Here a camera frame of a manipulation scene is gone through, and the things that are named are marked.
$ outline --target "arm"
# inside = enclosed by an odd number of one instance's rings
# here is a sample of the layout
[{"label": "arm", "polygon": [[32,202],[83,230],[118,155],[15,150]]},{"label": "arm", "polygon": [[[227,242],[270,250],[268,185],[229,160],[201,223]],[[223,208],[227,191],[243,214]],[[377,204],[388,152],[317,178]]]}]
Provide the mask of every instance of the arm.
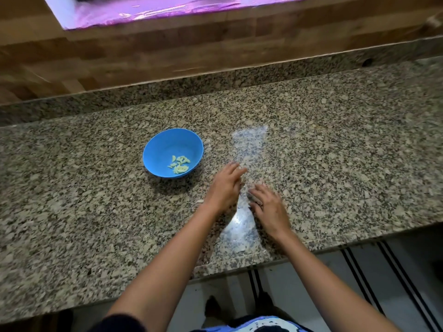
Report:
[{"label": "arm", "polygon": [[238,166],[230,163],[217,173],[204,203],[126,288],[108,316],[128,314],[149,332],[166,331],[213,223],[238,200],[241,175],[247,171]]},{"label": "arm", "polygon": [[280,196],[265,185],[256,185],[250,192],[263,204],[250,204],[263,228],[282,247],[332,331],[399,332],[305,247],[291,230]]}]

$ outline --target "left hand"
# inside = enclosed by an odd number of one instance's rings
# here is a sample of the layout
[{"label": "left hand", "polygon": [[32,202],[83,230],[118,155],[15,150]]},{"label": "left hand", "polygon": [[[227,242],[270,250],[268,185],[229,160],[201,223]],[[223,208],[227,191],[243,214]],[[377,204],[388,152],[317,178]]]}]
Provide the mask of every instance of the left hand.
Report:
[{"label": "left hand", "polygon": [[246,168],[239,168],[237,162],[230,162],[214,177],[203,204],[223,213],[234,205],[240,194],[241,176],[247,172]]}]

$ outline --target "black stripe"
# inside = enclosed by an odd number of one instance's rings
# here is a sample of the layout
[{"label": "black stripe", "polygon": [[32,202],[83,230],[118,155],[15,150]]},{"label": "black stripe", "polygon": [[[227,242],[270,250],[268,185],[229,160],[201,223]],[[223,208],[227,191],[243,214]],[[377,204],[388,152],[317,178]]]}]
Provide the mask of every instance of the black stripe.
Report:
[{"label": "black stripe", "polygon": [[362,269],[361,269],[360,266],[358,265],[358,262],[357,262],[356,258],[354,257],[354,254],[352,253],[352,251],[351,251],[350,248],[346,248],[346,250],[348,251],[349,256],[351,257],[352,261],[354,262],[355,267],[357,268],[357,272],[358,272],[358,273],[360,274],[360,276],[362,277],[362,280],[363,280],[364,284],[366,285],[366,288],[368,289],[369,294],[371,295],[371,297],[372,297],[372,299],[373,299],[373,301],[374,301],[374,303],[375,303],[375,306],[376,306],[377,309],[380,311],[380,313],[381,313],[383,316],[386,317],[385,312],[383,311],[383,309],[381,308],[380,303],[379,303],[378,300],[377,300],[377,297],[375,297],[374,291],[372,291],[372,288],[371,288],[371,286],[369,285],[368,280],[366,279],[365,274],[363,274]]},{"label": "black stripe", "polygon": [[389,263],[389,266],[391,267],[392,271],[395,273],[396,277],[398,278],[398,280],[400,281],[401,285],[403,286],[403,289],[406,291],[409,299],[412,301],[412,303],[414,303],[414,306],[416,307],[417,311],[420,313],[420,315],[423,318],[424,322],[426,323],[427,327],[429,328],[429,330],[431,332],[435,332],[434,328],[432,327],[432,325],[429,322],[428,318],[424,314],[423,310],[418,305],[417,300],[413,296],[411,290],[408,288],[408,286],[404,282],[403,278],[400,276],[397,268],[394,266],[393,262],[389,258],[388,253],[386,253],[385,249],[383,248],[383,246],[381,245],[380,242],[377,242],[377,245],[378,245],[378,248],[380,249],[380,251],[382,252],[383,256],[385,257],[386,261]]},{"label": "black stripe", "polygon": [[410,277],[408,276],[408,274],[406,273],[406,270],[404,270],[403,266],[401,265],[400,261],[397,259],[397,257],[395,256],[394,252],[392,251],[391,247],[388,245],[388,243],[386,241],[382,241],[382,243],[385,244],[386,249],[388,250],[388,252],[390,253],[391,257],[393,258],[393,260],[395,261],[395,263],[397,264],[398,269],[400,269],[400,271],[402,272],[404,278],[406,279],[406,281],[409,283],[409,285],[411,286],[413,292],[415,293],[415,295],[417,296],[418,300],[421,302],[422,306],[424,307],[424,309],[426,310],[426,312],[428,313],[429,317],[431,317],[432,321],[434,322],[437,330],[439,330],[439,332],[443,332],[443,329],[441,328],[440,324],[438,323],[438,321],[436,320],[435,316],[432,314],[431,310],[429,310],[428,305],[426,304],[426,302],[424,301],[423,297],[421,296],[420,292],[418,291],[417,287],[415,286],[415,284],[413,283],[413,281],[410,279]]},{"label": "black stripe", "polygon": [[254,268],[255,280],[257,281],[258,293],[263,292],[263,288],[261,287],[260,276],[258,275],[258,270]]},{"label": "black stripe", "polygon": [[358,287],[360,288],[360,291],[362,292],[363,296],[365,297],[365,300],[366,300],[370,305],[372,305],[372,303],[371,303],[371,301],[370,301],[370,299],[369,299],[369,297],[368,297],[368,295],[367,295],[367,293],[366,293],[366,290],[364,289],[362,283],[360,282],[360,279],[358,278],[357,273],[356,273],[355,270],[354,270],[354,267],[353,267],[352,264],[351,264],[351,261],[349,261],[348,256],[346,255],[346,253],[345,253],[344,250],[341,250],[341,253],[342,253],[343,256],[344,256],[344,258],[345,258],[345,260],[346,260],[346,263],[348,264],[349,269],[351,269],[352,275],[354,276],[354,279],[357,281]]},{"label": "black stripe", "polygon": [[257,304],[257,290],[255,290],[254,278],[252,277],[251,270],[248,270],[249,281],[251,282],[252,295],[254,295],[254,301]]}]

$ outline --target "hand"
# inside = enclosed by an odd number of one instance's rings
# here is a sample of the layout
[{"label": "hand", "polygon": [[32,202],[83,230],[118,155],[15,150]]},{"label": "hand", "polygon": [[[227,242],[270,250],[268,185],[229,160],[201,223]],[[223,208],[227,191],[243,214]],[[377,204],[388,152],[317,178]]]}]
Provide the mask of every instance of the hand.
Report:
[{"label": "hand", "polygon": [[260,220],[266,233],[277,242],[279,242],[282,235],[289,232],[292,233],[289,218],[283,202],[277,193],[264,184],[256,184],[255,189],[250,189],[249,193],[262,203],[262,207],[257,203],[249,203],[249,205]]},{"label": "hand", "polygon": [[203,204],[223,213],[238,200],[242,186],[241,176],[248,169],[239,168],[239,163],[230,162],[214,177]]}]

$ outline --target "forearm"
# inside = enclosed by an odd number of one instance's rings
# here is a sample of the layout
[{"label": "forearm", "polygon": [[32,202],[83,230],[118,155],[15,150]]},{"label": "forearm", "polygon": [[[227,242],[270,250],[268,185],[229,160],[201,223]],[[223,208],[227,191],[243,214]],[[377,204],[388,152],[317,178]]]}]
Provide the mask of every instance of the forearm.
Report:
[{"label": "forearm", "polygon": [[200,206],[126,288],[108,315],[127,313],[139,319],[149,332],[165,331],[216,216],[210,206]]},{"label": "forearm", "polygon": [[315,257],[295,233],[282,234],[279,243],[332,331],[399,331]]}]

